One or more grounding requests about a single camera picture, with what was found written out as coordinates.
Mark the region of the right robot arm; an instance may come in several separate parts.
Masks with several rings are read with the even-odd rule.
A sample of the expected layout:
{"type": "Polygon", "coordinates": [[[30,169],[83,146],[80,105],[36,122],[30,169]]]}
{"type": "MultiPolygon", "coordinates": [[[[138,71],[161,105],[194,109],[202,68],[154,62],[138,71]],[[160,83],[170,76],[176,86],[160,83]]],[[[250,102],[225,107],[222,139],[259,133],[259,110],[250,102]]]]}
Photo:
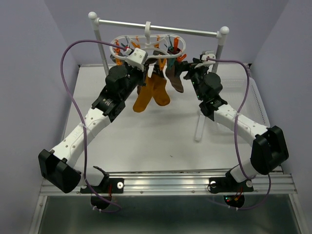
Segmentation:
{"type": "Polygon", "coordinates": [[[238,143],[235,143],[238,165],[229,171],[224,184],[227,189],[236,190],[246,179],[269,174],[289,158],[289,153],[281,128],[267,127],[249,119],[220,96],[221,78],[209,71],[214,62],[216,59],[210,55],[195,58],[193,62],[176,61],[175,75],[186,72],[184,79],[191,81],[204,116],[232,130],[235,139],[241,137],[251,146],[250,158],[242,161],[238,143]]]}

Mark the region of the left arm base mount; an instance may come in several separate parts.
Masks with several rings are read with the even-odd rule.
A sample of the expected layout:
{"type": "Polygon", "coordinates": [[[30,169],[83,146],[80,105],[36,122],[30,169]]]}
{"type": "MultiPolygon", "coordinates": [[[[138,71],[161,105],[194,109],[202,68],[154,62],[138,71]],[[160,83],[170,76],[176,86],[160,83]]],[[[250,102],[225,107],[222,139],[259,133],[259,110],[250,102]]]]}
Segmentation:
{"type": "Polygon", "coordinates": [[[87,170],[87,180],[98,194],[122,194],[124,190],[124,178],[110,176],[98,166],[87,170]]]}

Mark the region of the beige striped sock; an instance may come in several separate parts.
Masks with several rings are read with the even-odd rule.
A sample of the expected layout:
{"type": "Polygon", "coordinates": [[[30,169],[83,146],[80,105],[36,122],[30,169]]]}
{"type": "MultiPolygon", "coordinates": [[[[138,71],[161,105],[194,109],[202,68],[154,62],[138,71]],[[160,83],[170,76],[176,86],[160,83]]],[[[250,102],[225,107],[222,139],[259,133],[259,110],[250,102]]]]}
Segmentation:
{"type": "Polygon", "coordinates": [[[165,75],[169,79],[172,87],[179,93],[184,92],[184,88],[180,79],[180,76],[175,75],[175,65],[172,67],[171,70],[166,68],[165,75]]]}

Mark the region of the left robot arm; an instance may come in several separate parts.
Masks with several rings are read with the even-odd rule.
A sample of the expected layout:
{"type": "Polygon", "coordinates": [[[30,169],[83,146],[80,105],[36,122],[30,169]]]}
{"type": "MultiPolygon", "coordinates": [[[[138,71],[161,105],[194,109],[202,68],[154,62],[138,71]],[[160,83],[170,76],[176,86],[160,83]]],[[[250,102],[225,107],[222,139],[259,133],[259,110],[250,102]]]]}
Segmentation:
{"type": "Polygon", "coordinates": [[[41,175],[64,193],[71,192],[84,181],[84,172],[74,169],[85,147],[125,108],[125,101],[138,85],[145,83],[148,66],[143,69],[129,63],[113,66],[105,78],[105,86],[92,103],[86,116],[58,145],[43,149],[38,156],[41,175]]]}

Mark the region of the white round clip hanger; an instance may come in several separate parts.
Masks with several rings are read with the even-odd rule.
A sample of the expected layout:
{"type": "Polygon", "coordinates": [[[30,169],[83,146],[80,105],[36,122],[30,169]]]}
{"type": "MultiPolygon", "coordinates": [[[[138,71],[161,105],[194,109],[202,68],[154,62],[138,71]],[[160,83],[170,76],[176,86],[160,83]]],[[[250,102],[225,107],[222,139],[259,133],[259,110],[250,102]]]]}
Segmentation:
{"type": "Polygon", "coordinates": [[[146,51],[148,53],[147,60],[166,59],[167,61],[167,59],[176,58],[177,61],[183,61],[187,57],[186,42],[181,36],[171,33],[152,34],[148,32],[147,26],[142,35],[123,35],[113,39],[110,52],[117,64],[125,61],[135,48],[146,51]],[[179,37],[178,53],[173,52],[174,38],[176,37],[179,37]]]}

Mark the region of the yellow sock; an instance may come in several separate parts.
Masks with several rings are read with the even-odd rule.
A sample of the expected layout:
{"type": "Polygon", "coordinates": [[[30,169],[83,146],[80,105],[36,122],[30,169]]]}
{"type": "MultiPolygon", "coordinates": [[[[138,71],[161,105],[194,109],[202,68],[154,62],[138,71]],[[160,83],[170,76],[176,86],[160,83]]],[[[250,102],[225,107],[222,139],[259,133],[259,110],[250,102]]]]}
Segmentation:
{"type": "Polygon", "coordinates": [[[170,103],[170,97],[166,92],[167,80],[159,65],[154,65],[151,79],[153,82],[153,98],[157,105],[166,106],[170,103]]]}
{"type": "Polygon", "coordinates": [[[146,109],[153,96],[153,87],[153,80],[149,76],[146,76],[145,86],[141,87],[141,92],[137,96],[137,99],[133,105],[134,112],[141,113],[146,109]]]}

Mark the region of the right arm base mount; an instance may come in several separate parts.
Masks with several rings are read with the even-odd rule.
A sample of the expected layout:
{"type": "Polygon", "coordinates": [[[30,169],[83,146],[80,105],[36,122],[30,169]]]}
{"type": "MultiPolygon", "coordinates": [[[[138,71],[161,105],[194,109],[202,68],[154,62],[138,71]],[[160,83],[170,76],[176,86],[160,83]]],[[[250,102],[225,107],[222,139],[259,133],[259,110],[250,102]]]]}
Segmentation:
{"type": "Polygon", "coordinates": [[[254,188],[250,180],[236,182],[231,177],[211,177],[207,189],[212,194],[217,193],[236,193],[236,192],[253,192],[254,188]]]}

